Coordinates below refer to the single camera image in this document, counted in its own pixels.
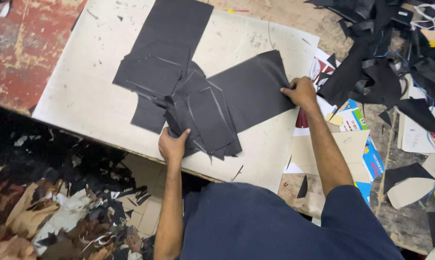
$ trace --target person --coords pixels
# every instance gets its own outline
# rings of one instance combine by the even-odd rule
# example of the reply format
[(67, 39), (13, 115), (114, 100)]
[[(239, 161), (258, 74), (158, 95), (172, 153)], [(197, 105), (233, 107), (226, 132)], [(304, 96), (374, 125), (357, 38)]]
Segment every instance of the person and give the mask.
[(308, 77), (280, 91), (307, 114), (326, 196), (321, 226), (306, 220), (273, 192), (245, 183), (210, 183), (190, 192), (182, 215), (181, 160), (190, 133), (165, 130), (159, 150), (167, 165), (155, 260), (169, 259), (403, 259), (354, 186)]

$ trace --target man's right hand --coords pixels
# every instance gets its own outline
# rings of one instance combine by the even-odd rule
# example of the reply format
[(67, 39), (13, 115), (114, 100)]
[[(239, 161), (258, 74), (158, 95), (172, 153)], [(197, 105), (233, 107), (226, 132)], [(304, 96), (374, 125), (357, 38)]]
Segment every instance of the man's right hand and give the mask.
[(294, 104), (302, 107), (307, 113), (319, 110), (316, 90), (308, 77), (294, 78), (290, 82), (290, 87), (291, 89), (283, 87), (280, 92), (284, 93)]

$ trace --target man's left hand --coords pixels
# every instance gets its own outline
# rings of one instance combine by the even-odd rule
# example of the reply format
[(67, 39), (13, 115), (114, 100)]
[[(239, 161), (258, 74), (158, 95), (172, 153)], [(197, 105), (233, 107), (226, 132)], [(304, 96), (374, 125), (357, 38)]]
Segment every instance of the man's left hand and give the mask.
[(179, 138), (172, 138), (168, 134), (168, 127), (163, 129), (163, 133), (158, 141), (158, 149), (160, 150), (161, 156), (169, 163), (179, 163), (184, 156), (185, 142), (187, 136), (190, 134), (190, 129), (187, 129), (182, 133)]

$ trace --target white cutting board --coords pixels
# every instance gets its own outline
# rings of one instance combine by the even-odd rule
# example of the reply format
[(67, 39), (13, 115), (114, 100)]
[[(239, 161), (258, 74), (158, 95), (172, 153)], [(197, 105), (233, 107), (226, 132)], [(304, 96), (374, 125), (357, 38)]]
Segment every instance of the white cutting board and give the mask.
[[(159, 135), (130, 125), (137, 95), (111, 83), (153, 3), (153, 0), (89, 0), (33, 118), (162, 160)], [(272, 50), (272, 41), (280, 50), (291, 80), (308, 75), (318, 40), (317, 36), (291, 27), (275, 23), (268, 26), (267, 21), (215, 9), (192, 60), (210, 77)], [(199, 152), (185, 158), (182, 166), (231, 181), (243, 165), (235, 181), (277, 193), (296, 117), (297, 110), (290, 110), (239, 133), (243, 152), (237, 158), (226, 157), (225, 161), (213, 158), (211, 163), (208, 155)]]

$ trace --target white cord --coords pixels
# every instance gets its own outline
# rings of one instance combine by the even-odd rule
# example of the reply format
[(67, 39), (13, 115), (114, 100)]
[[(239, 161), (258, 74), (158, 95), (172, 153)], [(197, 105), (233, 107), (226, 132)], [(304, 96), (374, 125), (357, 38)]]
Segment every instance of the white cord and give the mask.
[[(422, 15), (424, 18), (428, 19), (428, 20), (420, 20), (420, 21), (412, 21), (412, 22), (410, 22), (410, 25), (412, 26), (412, 30), (415, 30), (417, 27), (420, 27), (422, 29), (432, 29), (432, 28), (434, 28), (434, 31), (435, 31), (435, 16), (431, 17), (431, 16), (426, 15), (424, 13), (424, 8), (425, 7), (431, 7), (432, 9), (435, 10), (435, 4), (434, 5), (422, 4), (422, 5), (419, 5), (419, 6), (414, 6), (415, 11), (418, 14)], [(422, 25), (419, 24), (419, 23), (426, 23), (426, 22), (433, 22), (433, 26), (425, 27), (425, 26), (422, 26)]]

